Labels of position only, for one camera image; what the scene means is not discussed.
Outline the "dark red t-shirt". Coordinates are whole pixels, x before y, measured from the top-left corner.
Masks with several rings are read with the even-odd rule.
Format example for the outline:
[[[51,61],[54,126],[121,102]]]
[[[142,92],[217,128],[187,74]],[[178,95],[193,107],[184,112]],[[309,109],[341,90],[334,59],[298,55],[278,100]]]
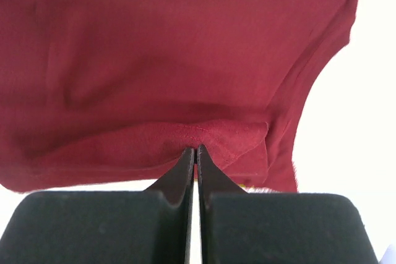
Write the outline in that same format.
[[[358,0],[1,0],[1,184],[156,179],[207,147],[245,187],[296,192],[308,93]]]

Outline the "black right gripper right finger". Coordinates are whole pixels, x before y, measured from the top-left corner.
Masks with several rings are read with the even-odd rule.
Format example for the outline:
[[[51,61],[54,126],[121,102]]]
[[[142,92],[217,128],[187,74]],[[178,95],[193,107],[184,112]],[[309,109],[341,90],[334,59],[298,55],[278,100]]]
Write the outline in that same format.
[[[352,202],[335,194],[250,194],[196,151],[204,263],[371,264]]]

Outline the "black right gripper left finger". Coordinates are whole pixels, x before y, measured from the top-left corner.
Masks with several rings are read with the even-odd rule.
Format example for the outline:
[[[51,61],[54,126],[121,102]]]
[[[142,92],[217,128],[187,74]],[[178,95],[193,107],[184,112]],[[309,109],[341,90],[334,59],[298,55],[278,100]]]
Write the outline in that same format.
[[[41,191],[1,237],[2,263],[187,263],[194,150],[143,191]]]

